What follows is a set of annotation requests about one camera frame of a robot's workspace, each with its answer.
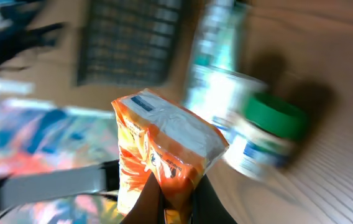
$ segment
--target plastic packaging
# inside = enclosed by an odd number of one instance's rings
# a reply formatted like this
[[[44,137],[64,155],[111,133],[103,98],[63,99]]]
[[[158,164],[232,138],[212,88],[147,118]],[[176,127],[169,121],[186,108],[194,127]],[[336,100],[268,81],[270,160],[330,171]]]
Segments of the plastic packaging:
[[[256,93],[234,118],[226,162],[253,179],[263,179],[270,167],[283,166],[308,124],[303,111],[266,93]]]
[[[227,141],[217,128],[150,90],[112,102],[119,128],[120,189],[117,209],[127,215],[153,172],[181,221],[189,197]]]

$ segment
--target black grate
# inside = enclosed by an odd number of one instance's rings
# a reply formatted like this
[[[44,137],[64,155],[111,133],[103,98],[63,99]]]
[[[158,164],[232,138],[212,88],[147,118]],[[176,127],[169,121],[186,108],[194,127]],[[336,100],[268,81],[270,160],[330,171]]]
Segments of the black grate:
[[[90,0],[77,84],[162,84],[182,22],[184,0]]]

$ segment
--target orange snack bag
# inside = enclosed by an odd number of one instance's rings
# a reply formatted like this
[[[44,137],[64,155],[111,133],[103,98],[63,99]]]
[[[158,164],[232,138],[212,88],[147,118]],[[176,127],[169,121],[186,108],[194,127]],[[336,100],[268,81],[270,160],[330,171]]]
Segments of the orange snack bag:
[[[120,149],[117,209],[123,215],[130,212],[153,172],[172,209],[186,222],[190,195],[226,151],[227,141],[214,126],[150,90],[112,105]]]

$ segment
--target green lid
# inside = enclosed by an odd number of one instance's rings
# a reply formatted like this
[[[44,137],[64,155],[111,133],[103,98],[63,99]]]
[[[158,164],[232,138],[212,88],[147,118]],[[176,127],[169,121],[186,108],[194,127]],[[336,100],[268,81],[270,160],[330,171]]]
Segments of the green lid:
[[[300,140],[308,126],[302,110],[266,93],[251,96],[243,114],[257,127],[283,139]]]

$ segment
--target colorful fabric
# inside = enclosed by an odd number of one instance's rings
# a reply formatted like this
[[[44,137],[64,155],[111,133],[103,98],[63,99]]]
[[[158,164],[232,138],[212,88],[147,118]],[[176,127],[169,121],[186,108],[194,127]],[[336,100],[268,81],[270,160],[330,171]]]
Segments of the colorful fabric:
[[[118,159],[114,119],[0,103],[0,175],[34,175]],[[0,223],[119,223],[116,203],[79,195],[15,208]]]

